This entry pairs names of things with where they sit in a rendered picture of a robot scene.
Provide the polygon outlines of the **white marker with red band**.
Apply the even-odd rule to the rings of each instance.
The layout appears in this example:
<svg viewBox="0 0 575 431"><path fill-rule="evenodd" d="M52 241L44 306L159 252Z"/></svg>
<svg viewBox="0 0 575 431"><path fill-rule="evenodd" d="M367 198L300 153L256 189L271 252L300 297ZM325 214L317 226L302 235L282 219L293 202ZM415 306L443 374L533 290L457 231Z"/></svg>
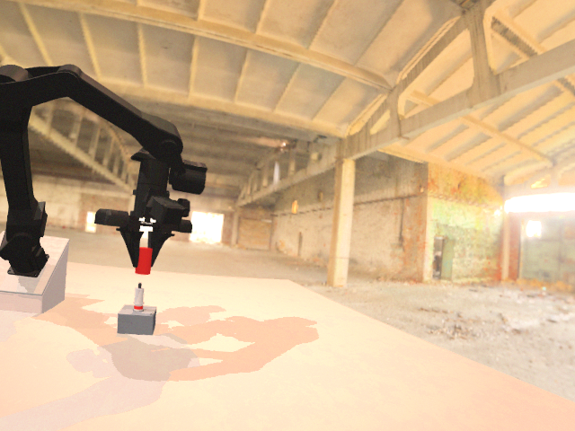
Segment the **white marker with red band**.
<svg viewBox="0 0 575 431"><path fill-rule="evenodd" d="M140 312L143 310L144 304L144 287L141 287L142 284L139 282L138 287L135 289L135 300L134 300L134 311Z"/></svg>

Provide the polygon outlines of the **red marker cap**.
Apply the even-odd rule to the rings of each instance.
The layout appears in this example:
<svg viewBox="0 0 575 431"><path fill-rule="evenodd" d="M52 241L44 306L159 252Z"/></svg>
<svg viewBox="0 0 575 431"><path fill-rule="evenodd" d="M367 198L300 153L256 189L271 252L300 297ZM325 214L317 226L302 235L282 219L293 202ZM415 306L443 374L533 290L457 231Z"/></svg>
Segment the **red marker cap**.
<svg viewBox="0 0 575 431"><path fill-rule="evenodd" d="M149 275L151 271L151 259L152 259L152 252L153 249L148 249L146 247L139 247L139 259L138 259L138 266L136 268L135 273L140 275Z"/></svg>

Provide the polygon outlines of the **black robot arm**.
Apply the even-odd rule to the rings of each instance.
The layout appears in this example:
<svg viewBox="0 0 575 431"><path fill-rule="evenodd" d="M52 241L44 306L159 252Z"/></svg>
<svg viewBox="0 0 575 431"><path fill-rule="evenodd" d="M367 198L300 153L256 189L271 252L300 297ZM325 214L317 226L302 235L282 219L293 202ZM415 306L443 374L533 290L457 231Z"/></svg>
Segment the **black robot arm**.
<svg viewBox="0 0 575 431"><path fill-rule="evenodd" d="M66 97L140 143L142 148L130 157L141 162L137 184L167 188L169 181L172 189L195 195L205 188L208 167L182 159L183 144L173 123L137 109L78 66L0 66L0 160L8 202L0 257L9 261L10 275L38 277L49 258L40 245L48 215L46 201L38 202L33 194L27 127L32 106ZM190 202L170 199L169 190L156 195L149 189L141 215L149 214L160 224L180 225L190 215Z"/></svg>

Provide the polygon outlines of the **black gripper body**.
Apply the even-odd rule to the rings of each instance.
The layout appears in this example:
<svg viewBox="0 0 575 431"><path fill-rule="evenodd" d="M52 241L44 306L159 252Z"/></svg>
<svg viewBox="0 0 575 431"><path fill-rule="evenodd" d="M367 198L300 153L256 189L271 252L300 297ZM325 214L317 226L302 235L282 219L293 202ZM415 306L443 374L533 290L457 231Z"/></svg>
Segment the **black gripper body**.
<svg viewBox="0 0 575 431"><path fill-rule="evenodd" d="M149 189L155 189L156 195L163 195L163 190L167 190L167 188L153 184L138 184L137 189L133 189L133 195L136 196L134 210L130 210L128 214L128 211L117 211L100 208L94 215L94 223L108 226L117 226L120 229L130 231L140 231L140 226L148 226L153 227L152 232L158 233L172 233L172 231L191 233L192 223L190 220L182 219L180 225L160 224L153 216L151 216L151 214L141 215L142 201ZM145 218L145 222L139 221L139 218L143 219L143 217ZM155 221L155 223L151 223L151 219Z"/></svg>

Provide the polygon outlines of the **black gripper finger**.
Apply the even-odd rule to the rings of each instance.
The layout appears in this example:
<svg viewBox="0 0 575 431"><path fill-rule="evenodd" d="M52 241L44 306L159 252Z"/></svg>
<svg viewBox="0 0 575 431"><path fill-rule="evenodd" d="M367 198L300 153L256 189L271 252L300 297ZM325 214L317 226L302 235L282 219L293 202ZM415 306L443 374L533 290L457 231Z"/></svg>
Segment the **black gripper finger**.
<svg viewBox="0 0 575 431"><path fill-rule="evenodd" d="M124 239L124 242L127 246L129 257L130 257L130 260L132 262L132 265L134 268L137 268L138 259L139 259L139 252L140 252L139 244L140 244L140 239L143 236L142 234L144 234L144 232L123 230L123 229L119 229L119 228L116 228L116 230L120 231L120 233Z"/></svg>
<svg viewBox="0 0 575 431"><path fill-rule="evenodd" d="M147 234L148 249L153 249L151 267L153 267L155 259L157 258L159 251L163 247L164 242L166 242L172 236L174 236L174 233L158 233L148 231Z"/></svg>

